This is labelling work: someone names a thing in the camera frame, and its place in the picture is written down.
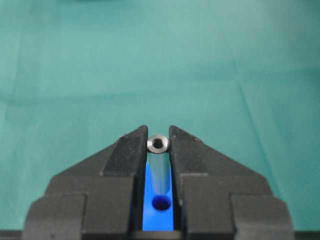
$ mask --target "green fabric background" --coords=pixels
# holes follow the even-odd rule
[[[0,0],[0,228],[142,124],[265,175],[320,229],[320,1]]]

